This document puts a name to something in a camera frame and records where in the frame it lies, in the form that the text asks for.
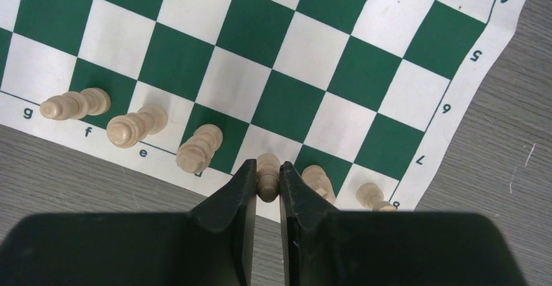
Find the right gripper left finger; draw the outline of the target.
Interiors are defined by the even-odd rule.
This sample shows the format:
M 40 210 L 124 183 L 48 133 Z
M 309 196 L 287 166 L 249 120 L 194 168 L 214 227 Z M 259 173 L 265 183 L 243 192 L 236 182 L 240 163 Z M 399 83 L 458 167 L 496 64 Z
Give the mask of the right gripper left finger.
M 49 213 L 1 244 L 2 285 L 249 285 L 256 162 L 187 212 Z

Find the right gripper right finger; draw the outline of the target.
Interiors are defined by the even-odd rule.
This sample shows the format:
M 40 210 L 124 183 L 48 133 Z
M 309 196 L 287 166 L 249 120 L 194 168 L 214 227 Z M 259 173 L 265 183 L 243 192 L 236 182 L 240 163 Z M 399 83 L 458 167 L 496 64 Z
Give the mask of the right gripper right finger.
M 279 170 L 286 285 L 524 285 L 505 239 L 466 212 L 339 210 Z

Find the green white chess board mat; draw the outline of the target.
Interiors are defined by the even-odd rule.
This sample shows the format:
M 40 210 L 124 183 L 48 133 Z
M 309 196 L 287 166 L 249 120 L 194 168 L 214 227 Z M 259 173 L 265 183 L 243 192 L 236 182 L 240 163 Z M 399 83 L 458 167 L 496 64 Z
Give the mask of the green white chess board mat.
M 1 0 L 1 123 L 211 195 L 264 153 L 323 168 L 336 206 L 380 187 L 412 210 L 525 0 Z M 100 88 L 101 115 L 40 105 Z M 161 106 L 166 127 L 122 149 L 108 122 Z M 176 153 L 203 124 L 223 142 L 191 174 Z

